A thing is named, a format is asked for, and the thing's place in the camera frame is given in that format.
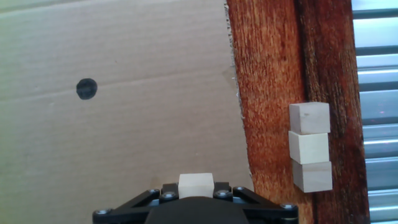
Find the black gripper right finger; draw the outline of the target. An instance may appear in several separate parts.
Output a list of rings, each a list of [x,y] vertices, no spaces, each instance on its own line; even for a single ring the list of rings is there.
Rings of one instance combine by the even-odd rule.
[[[231,202],[241,208],[249,223],[298,224],[299,208],[292,203],[276,204],[249,190],[228,182],[214,183],[213,198]]]

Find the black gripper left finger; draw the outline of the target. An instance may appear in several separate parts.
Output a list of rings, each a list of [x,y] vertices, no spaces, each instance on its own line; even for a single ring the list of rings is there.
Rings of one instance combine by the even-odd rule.
[[[164,184],[160,190],[146,190],[117,208],[95,210],[92,222],[93,224],[144,223],[153,208],[178,199],[178,183]]]

